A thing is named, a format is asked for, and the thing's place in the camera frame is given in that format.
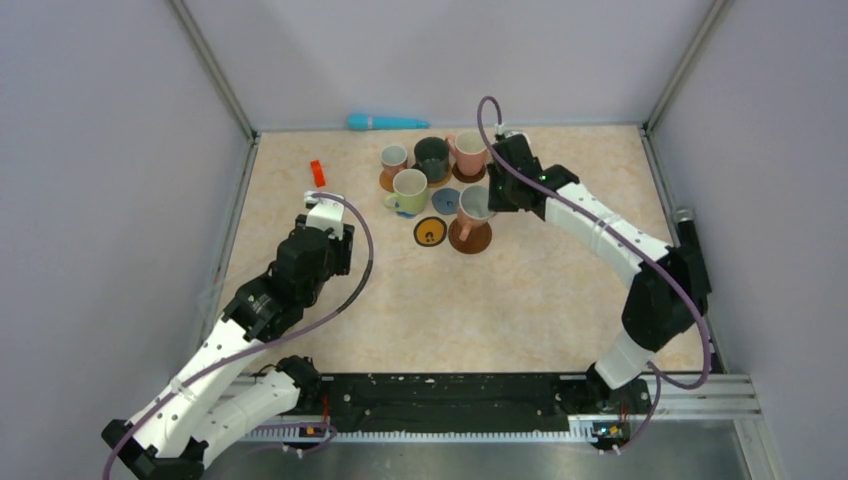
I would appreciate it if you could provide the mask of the dark green mug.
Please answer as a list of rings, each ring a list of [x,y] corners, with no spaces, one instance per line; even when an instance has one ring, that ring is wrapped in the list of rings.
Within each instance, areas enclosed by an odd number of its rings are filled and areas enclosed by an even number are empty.
[[[430,184],[445,180],[450,173],[449,148],[442,138],[430,136],[419,140],[413,149],[413,167],[424,173]]]

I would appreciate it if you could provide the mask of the light wooden coaster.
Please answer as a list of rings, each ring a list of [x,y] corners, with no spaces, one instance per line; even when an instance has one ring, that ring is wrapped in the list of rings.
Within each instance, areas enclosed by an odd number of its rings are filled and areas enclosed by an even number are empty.
[[[382,172],[379,175],[379,185],[380,185],[380,187],[383,190],[385,190],[386,192],[393,193],[394,192],[393,179],[394,179],[394,177],[392,175],[387,174],[386,172]]]

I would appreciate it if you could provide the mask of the dark wooden coaster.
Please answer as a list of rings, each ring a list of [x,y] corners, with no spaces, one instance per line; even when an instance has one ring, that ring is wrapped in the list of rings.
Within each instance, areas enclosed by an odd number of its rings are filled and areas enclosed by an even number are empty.
[[[455,179],[457,179],[461,183],[472,184],[478,181],[481,181],[486,176],[486,170],[480,169],[474,175],[466,175],[461,170],[457,168],[452,169],[452,175]]]

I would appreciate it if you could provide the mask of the black microphone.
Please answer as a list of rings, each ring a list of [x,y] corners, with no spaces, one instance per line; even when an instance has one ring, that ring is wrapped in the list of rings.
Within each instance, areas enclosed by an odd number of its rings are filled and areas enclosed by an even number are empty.
[[[693,208],[687,206],[676,208],[672,213],[672,222],[680,245],[700,247]]]

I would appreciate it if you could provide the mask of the blue flower coaster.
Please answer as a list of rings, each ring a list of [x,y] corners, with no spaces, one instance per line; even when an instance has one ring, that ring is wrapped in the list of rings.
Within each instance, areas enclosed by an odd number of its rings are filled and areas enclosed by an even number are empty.
[[[397,210],[395,213],[399,217],[402,217],[402,218],[405,218],[405,219],[412,219],[412,218],[415,218],[418,215],[418,214],[415,214],[415,213],[409,213],[409,212],[405,212],[405,211],[401,211],[401,210]]]

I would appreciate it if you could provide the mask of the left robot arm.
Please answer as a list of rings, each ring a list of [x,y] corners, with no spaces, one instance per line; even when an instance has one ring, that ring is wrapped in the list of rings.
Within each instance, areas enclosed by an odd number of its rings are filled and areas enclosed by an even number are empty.
[[[361,294],[373,269],[338,307],[301,330],[325,283],[349,274],[356,229],[340,219],[300,215],[262,273],[242,284],[208,337],[154,399],[101,437],[110,453],[101,476],[122,463],[137,479],[199,479],[230,446],[275,414],[308,413],[319,404],[318,373],[303,357],[283,360],[257,385],[221,395],[264,351],[328,323]]]

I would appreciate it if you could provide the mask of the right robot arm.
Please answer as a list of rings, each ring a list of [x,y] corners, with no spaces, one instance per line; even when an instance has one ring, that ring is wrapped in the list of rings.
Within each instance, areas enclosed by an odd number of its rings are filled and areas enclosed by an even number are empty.
[[[561,165],[543,168],[522,133],[498,134],[488,164],[489,208],[534,213],[603,260],[628,287],[623,330],[587,375],[589,404],[612,412],[634,380],[672,339],[702,320],[711,285],[694,223],[673,246],[637,229],[604,205]]]

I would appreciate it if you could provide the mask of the grey silicone coaster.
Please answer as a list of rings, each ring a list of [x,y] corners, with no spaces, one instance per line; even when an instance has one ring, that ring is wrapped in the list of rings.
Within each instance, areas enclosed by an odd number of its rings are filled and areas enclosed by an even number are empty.
[[[459,210],[461,193],[453,188],[441,188],[431,195],[434,210],[443,216],[455,215]]]

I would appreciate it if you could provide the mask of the woven rattan coaster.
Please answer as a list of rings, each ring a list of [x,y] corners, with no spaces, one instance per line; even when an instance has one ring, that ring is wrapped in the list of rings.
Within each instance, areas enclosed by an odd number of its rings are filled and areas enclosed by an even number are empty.
[[[414,170],[414,171],[418,171],[418,172],[419,172],[419,173],[420,173],[420,174],[424,177],[424,179],[428,181],[428,177],[427,177],[427,175],[425,174],[425,172],[423,171],[423,169],[422,169],[422,168],[420,168],[418,165],[414,165],[414,166],[413,166],[413,170]],[[435,182],[429,182],[429,181],[428,181],[428,182],[427,182],[427,187],[428,187],[428,188],[431,188],[431,189],[434,189],[434,188],[441,188],[441,187],[443,187],[443,186],[446,186],[446,185],[447,185],[447,184],[451,181],[452,177],[453,177],[453,175],[452,175],[452,170],[451,170],[451,169],[449,169],[449,170],[448,170],[448,172],[446,173],[446,175],[445,175],[445,176],[444,176],[441,180],[439,180],[439,181],[435,181]]]

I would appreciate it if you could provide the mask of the light green mug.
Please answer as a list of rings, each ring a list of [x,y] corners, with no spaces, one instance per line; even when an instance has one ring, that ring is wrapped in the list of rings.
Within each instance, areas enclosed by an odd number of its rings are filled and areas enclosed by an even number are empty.
[[[392,180],[393,192],[383,200],[383,206],[407,215],[422,213],[428,201],[428,179],[417,169],[406,169]]]

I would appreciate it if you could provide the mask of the brown paw print coaster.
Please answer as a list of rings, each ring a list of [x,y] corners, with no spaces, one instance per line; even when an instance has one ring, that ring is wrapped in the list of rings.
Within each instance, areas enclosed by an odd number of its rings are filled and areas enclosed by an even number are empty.
[[[413,229],[415,243],[421,247],[435,247],[444,242],[448,235],[448,225],[437,216],[420,220]]]

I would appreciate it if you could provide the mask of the brown grooved coaster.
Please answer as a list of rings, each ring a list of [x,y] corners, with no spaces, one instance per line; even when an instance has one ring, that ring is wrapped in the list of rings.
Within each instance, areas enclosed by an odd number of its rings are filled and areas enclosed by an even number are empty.
[[[448,241],[452,248],[466,255],[483,252],[490,245],[493,236],[489,223],[472,228],[465,240],[460,239],[460,234],[461,227],[458,221],[452,221],[448,227]]]

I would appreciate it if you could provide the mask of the plain pink mug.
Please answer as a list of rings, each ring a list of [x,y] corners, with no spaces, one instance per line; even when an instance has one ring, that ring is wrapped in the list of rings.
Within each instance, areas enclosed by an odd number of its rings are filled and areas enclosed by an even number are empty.
[[[482,174],[488,160],[488,149],[483,136],[476,131],[448,135],[445,138],[458,171],[465,177]]]

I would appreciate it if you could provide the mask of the pink printed mug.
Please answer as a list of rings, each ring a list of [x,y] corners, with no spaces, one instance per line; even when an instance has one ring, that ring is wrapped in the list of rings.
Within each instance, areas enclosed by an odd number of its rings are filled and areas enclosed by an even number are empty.
[[[392,180],[395,175],[407,168],[408,153],[402,145],[388,145],[380,155],[382,176]]]

